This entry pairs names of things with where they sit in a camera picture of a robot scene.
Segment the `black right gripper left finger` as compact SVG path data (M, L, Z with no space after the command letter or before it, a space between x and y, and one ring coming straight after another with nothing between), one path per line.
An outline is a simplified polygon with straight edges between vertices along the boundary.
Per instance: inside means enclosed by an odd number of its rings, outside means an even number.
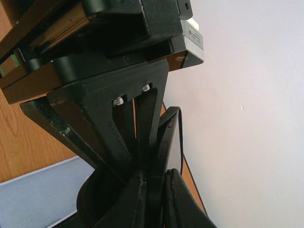
M145 227L147 180L137 170L114 206L95 225L95 228Z

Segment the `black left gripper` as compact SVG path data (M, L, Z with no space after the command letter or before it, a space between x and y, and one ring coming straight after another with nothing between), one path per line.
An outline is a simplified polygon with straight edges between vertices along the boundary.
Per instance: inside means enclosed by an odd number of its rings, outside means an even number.
M186 57L181 20L199 30L190 1L4 0L2 5L12 24L0 42L0 88L7 102L62 87L47 98L74 130L87 128L79 134L83 139L97 146L92 139L97 137L124 173L148 168L169 68L183 68ZM168 62L153 62L162 58Z

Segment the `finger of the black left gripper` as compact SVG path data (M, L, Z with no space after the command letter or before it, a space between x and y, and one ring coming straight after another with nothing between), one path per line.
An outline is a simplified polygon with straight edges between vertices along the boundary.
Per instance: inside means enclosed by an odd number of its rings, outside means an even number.
M110 159L110 154L106 151L100 140L97 140L97 146L89 144L79 134L86 133L87 128L81 126L74 130L51 106L46 97L40 97L34 100L26 101L20 104L24 115L39 125L63 145L69 148L94 169L108 168L110 173L117 177L123 183L128 181L128 176L123 171L117 169L114 162Z

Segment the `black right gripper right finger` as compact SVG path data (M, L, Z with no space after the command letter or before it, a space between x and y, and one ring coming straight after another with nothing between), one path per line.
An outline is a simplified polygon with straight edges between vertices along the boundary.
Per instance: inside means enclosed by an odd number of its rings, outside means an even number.
M214 228L198 206L177 169L165 176L164 226L166 228Z

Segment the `black phone case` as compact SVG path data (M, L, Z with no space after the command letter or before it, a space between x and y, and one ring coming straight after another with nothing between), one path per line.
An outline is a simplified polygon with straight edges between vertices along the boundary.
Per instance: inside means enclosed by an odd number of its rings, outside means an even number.
M81 187L76 202L78 215L86 228L95 228L94 225L114 206L131 177L123 183L107 168L92 173Z

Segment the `black phone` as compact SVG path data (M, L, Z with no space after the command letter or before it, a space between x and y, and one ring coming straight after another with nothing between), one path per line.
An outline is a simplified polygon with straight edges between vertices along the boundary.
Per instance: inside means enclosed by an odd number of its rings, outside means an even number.
M147 181L147 206L154 211L162 208L162 189L176 126L182 127L181 108L172 106L160 117L156 152Z

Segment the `lilac phone case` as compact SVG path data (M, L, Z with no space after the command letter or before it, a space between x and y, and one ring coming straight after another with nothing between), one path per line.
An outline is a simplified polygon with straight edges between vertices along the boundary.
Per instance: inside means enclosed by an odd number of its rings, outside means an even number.
M1 183L0 226L55 226L76 212L78 192L93 171L74 157Z

